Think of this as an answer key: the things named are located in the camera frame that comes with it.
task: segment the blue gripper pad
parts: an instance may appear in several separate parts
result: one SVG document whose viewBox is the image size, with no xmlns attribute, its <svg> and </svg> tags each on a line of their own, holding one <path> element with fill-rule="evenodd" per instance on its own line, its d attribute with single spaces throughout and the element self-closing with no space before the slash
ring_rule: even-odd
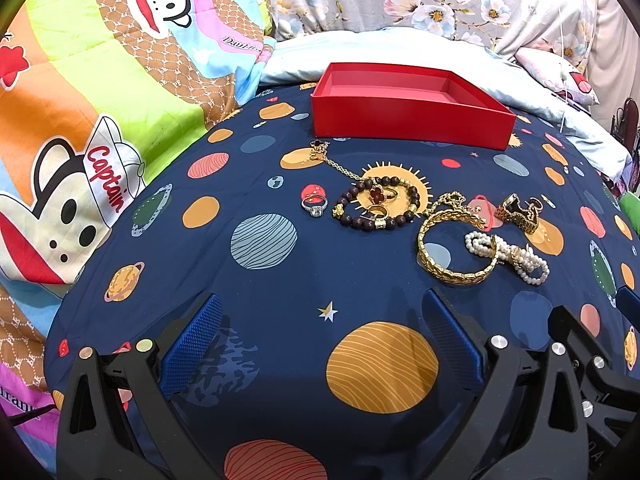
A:
<svg viewBox="0 0 640 480">
<path fill-rule="evenodd" d="M 422 298 L 422 316 L 462 387 L 475 395 L 482 393 L 485 385 L 483 356 L 471 336 L 433 289 L 428 290 Z M 476 332 L 473 335 L 479 335 L 480 330 Z M 482 341 L 481 336 L 475 339 L 478 343 Z"/>
<path fill-rule="evenodd" d="M 159 387 L 165 398 L 185 389 L 222 322 L 220 298 L 212 294 L 162 360 Z"/>
</svg>

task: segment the floral pillowcase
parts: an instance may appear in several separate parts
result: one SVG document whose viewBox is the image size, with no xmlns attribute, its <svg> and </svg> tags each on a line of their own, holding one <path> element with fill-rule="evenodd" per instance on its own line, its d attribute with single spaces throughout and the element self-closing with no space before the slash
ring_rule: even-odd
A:
<svg viewBox="0 0 640 480">
<path fill-rule="evenodd" d="M 414 27 L 512 57 L 521 46 L 560 54 L 584 70 L 596 0 L 271 0 L 275 37 L 325 30 Z M 560 36 L 558 14 L 562 16 Z"/>
</svg>

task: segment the star print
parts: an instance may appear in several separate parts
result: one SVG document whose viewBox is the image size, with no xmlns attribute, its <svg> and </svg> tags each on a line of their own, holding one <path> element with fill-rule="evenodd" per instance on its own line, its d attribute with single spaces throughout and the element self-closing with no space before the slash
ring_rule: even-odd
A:
<svg viewBox="0 0 640 480">
<path fill-rule="evenodd" d="M 324 317 L 325 321 L 328 319 L 332 323 L 334 322 L 334 314 L 338 312 L 337 310 L 334 310 L 333 301 L 329 302 L 326 308 L 319 308 L 318 310 L 320 311 L 320 316 L 318 317 Z"/>
</svg>

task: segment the gold chain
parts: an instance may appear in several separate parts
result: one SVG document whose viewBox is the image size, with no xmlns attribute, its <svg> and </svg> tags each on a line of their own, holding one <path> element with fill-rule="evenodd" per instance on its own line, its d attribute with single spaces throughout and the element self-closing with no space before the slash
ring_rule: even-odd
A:
<svg viewBox="0 0 640 480">
<path fill-rule="evenodd" d="M 326 162 L 329 166 L 334 168 L 334 170 L 340 171 L 340 173 L 342 173 L 345 176 L 348 176 L 349 178 L 352 178 L 353 180 L 356 180 L 356 181 L 364 180 L 363 176 L 358 176 L 355 173 L 352 173 L 351 171 L 342 167 L 337 162 L 327 157 L 326 150 L 328 147 L 329 147 L 328 142 L 325 142 L 322 140 L 314 140 L 311 143 L 311 153 L 309 153 L 309 156 L 304 160 L 304 162 L 307 162 L 309 160 L 322 160 L 323 162 Z"/>
</svg>

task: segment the silver ring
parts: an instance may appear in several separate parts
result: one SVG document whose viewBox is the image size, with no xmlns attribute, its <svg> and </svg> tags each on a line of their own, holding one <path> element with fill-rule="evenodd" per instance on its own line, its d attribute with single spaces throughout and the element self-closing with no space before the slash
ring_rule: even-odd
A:
<svg viewBox="0 0 640 480">
<path fill-rule="evenodd" d="M 305 202 L 307 202 L 310 199 L 320 199 L 320 203 L 313 203 L 313 205 L 307 205 L 305 204 Z M 304 197 L 303 201 L 300 203 L 300 205 L 302 206 L 302 209 L 304 209 L 305 211 L 308 211 L 309 214 L 313 217 L 313 218 L 318 218 L 322 216 L 322 213 L 324 213 L 324 210 L 326 209 L 326 205 L 327 205 L 327 200 L 324 196 L 322 195 L 318 195 L 318 193 L 312 193 L 310 195 L 307 195 Z"/>
</svg>

